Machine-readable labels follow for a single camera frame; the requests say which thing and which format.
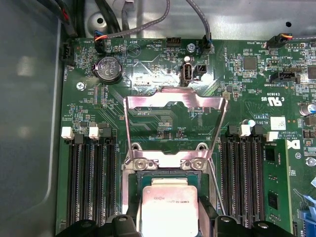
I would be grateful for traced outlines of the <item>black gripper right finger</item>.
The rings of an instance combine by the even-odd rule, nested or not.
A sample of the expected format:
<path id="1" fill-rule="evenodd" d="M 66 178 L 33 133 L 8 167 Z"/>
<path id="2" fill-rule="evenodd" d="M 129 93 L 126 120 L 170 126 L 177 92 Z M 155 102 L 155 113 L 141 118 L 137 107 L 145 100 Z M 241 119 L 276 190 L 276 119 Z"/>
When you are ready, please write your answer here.
<path id="1" fill-rule="evenodd" d="M 268 222 L 257 221 L 250 228 L 244 227 L 236 219 L 218 215 L 207 197 L 198 198 L 199 237 L 292 237 L 292 233 Z"/>

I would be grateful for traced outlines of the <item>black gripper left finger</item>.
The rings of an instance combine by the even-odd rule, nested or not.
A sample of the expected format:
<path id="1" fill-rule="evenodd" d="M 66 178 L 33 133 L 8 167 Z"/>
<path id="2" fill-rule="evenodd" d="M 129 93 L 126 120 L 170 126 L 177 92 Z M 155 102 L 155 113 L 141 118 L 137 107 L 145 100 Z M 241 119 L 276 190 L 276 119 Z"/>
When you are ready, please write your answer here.
<path id="1" fill-rule="evenodd" d="M 58 237 L 140 237 L 136 230 L 136 216 L 140 197 L 136 196 L 129 202 L 126 214 L 115 216 L 112 221 L 98 226 L 93 220 L 80 220 L 58 233 Z"/>

